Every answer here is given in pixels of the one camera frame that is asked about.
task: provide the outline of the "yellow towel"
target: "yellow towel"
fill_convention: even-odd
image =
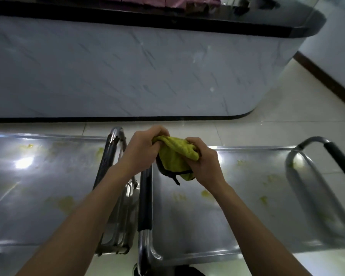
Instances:
[[[185,139],[174,138],[172,136],[156,136],[152,139],[152,143],[155,143],[156,141],[162,141],[166,144],[160,148],[159,157],[165,170],[170,172],[166,173],[166,171],[162,171],[159,166],[161,173],[173,178],[178,185],[179,183],[175,178],[178,174],[186,181],[193,180],[194,175],[191,167],[186,163],[181,155],[184,155],[191,160],[198,161],[199,154],[197,152],[197,147],[190,144]]]

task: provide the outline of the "white tile floor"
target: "white tile floor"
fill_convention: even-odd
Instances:
[[[232,121],[158,122],[172,136],[199,136],[208,145],[296,145],[309,136],[333,140],[345,152],[345,104],[294,60],[282,73],[277,86],[247,117]],[[114,125],[124,128],[130,139],[136,130],[156,122],[0,124],[1,132],[107,136]],[[306,149],[345,208],[345,175],[319,145]],[[345,275],[345,250],[297,254],[313,275]],[[137,261],[136,246],[127,255],[95,257],[87,275],[131,275]],[[14,275],[23,260],[0,268]],[[207,276],[250,275],[244,260],[196,265]]]

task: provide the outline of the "black countertop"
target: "black countertop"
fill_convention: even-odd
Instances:
[[[153,8],[101,0],[0,0],[0,15],[203,32],[299,38],[326,22],[297,0],[265,0],[268,9],[221,6],[214,13]]]

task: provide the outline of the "stainless steel tray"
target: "stainless steel tray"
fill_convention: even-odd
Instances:
[[[226,181],[293,253],[345,248],[345,211],[301,151],[313,140],[297,147],[212,147],[218,152]],[[334,146],[333,157],[345,170],[340,151],[330,145]],[[176,185],[155,164],[141,177],[138,231],[140,274],[150,266],[240,256],[238,243],[212,195],[196,180]]]
[[[111,136],[0,134],[0,253],[17,246],[38,246],[51,236],[96,185],[101,159],[112,155],[114,160],[115,154],[122,153],[118,141],[124,134],[120,128],[114,132],[113,143]],[[106,153],[105,147],[112,151]],[[133,192],[135,187],[135,180],[125,187],[98,254],[128,252],[133,211],[136,228],[139,194]]]

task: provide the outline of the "person's left hand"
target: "person's left hand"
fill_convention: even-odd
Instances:
[[[161,141],[157,141],[152,145],[152,139],[158,135],[170,136],[169,131],[159,125],[153,126],[146,131],[134,133],[119,161],[130,177],[149,168],[154,162],[163,144]]]

